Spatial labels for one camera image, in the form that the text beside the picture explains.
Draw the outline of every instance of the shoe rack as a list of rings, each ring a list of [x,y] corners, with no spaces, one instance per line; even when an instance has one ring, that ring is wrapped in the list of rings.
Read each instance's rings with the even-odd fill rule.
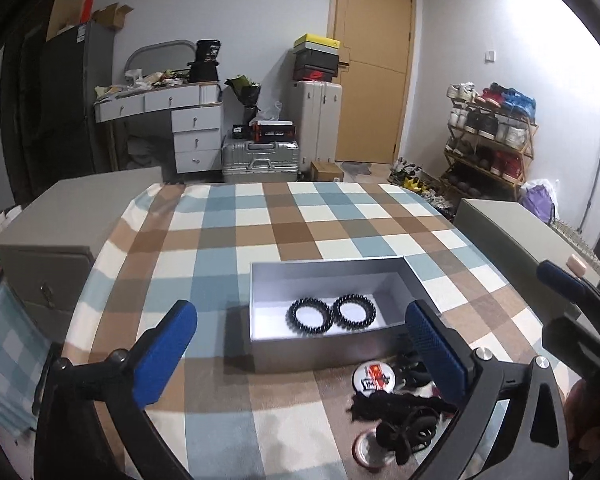
[[[456,140],[460,140],[460,139],[469,140],[469,142],[471,142],[472,147],[474,148],[474,151],[476,150],[476,148],[478,146],[483,145],[483,146],[487,146],[487,147],[491,148],[495,152],[514,153],[518,156],[518,158],[521,161],[520,177],[515,182],[510,182],[509,180],[506,180],[505,178],[503,178],[501,176],[491,173],[490,170],[485,170],[479,166],[476,166],[475,164],[472,164],[470,161],[466,160],[464,158],[464,156],[456,155],[455,153],[444,150],[446,162],[449,164],[449,170],[456,162],[459,162],[460,164],[464,164],[464,165],[468,166],[469,168],[472,168],[473,170],[477,171],[478,173],[484,174],[484,175],[488,176],[489,178],[495,180],[496,182],[502,184],[503,186],[510,188],[512,190],[514,200],[517,201],[520,198],[520,187],[526,182],[526,173],[527,173],[528,167],[531,164],[531,161],[534,160],[534,137],[536,136],[536,133],[538,132],[538,125],[529,121],[528,117],[521,117],[521,116],[515,115],[515,114],[508,114],[504,110],[497,109],[495,107],[488,107],[488,106],[479,105],[476,103],[468,103],[464,100],[459,100],[459,99],[455,99],[455,98],[450,98],[450,99],[453,102],[454,106],[462,105],[469,110],[482,110],[485,112],[493,113],[496,115],[496,117],[507,118],[509,120],[526,123],[528,136],[526,136],[525,145],[522,148],[520,148],[519,150],[512,148],[511,146],[509,146],[508,144],[505,144],[504,142],[498,142],[497,140],[487,139],[486,137],[479,135],[478,132],[471,134],[462,128],[458,128],[456,126],[451,126],[450,124],[447,124],[449,132],[451,133],[451,136],[453,138],[455,138]],[[441,177],[441,181],[445,184],[445,186],[453,189],[456,193],[460,194],[461,196],[463,196],[465,198],[472,198],[470,195],[463,192],[461,189],[458,189],[456,186],[453,186],[452,184],[450,184],[446,180],[445,175],[443,175]]]

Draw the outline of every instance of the open box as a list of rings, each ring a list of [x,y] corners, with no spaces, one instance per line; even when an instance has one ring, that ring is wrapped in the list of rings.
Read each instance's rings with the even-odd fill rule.
[[[323,335],[294,332],[286,321],[289,306],[300,298],[328,305],[344,294],[363,294],[376,307],[376,319],[364,330],[350,332],[333,325]],[[358,364],[395,354],[405,345],[404,313],[413,300],[434,303],[401,256],[358,260],[262,262],[251,264],[249,330],[256,372],[300,372]],[[345,304],[349,319],[364,311]],[[300,321],[318,326],[315,309],[298,311]]]

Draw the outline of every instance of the plaid tablecloth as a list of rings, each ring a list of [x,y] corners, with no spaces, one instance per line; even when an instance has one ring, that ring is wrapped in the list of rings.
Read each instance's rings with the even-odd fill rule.
[[[370,478],[351,456],[356,435],[373,426],[346,412],[353,367],[251,372],[250,263],[396,254],[471,346],[524,363],[547,355],[568,390],[575,375],[542,350],[539,321],[504,277],[435,209],[389,184],[152,186],[97,257],[64,355],[83,364],[129,348],[188,299],[198,330],[147,413],[194,478]],[[498,405],[486,441],[503,415]],[[106,410],[100,416],[109,434]],[[132,473],[122,443],[109,439]],[[423,457],[376,478],[406,478]]]

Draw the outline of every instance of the black hair tie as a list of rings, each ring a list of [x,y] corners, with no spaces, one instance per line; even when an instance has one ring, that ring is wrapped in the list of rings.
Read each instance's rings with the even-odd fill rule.
[[[355,303],[364,308],[366,313],[365,319],[362,321],[352,321],[344,317],[340,308],[345,303]],[[333,322],[342,328],[347,330],[360,330],[361,328],[368,327],[374,322],[374,319],[376,318],[376,308],[371,301],[361,294],[345,294],[344,296],[339,297],[331,306],[331,316],[333,317]]]
[[[298,310],[304,306],[312,307],[322,314],[322,324],[320,326],[308,326],[298,319]],[[286,311],[286,318],[289,324],[298,332],[309,335],[324,334],[333,325],[329,305],[315,298],[302,298],[302,300],[295,301]]]

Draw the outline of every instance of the pink object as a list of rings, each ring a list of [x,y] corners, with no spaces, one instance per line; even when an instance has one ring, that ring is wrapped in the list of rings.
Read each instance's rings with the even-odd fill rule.
[[[569,267],[569,270],[579,278],[583,277],[584,273],[587,272],[587,264],[579,259],[579,257],[577,257],[575,254],[569,256],[569,259],[567,260],[567,267]]]

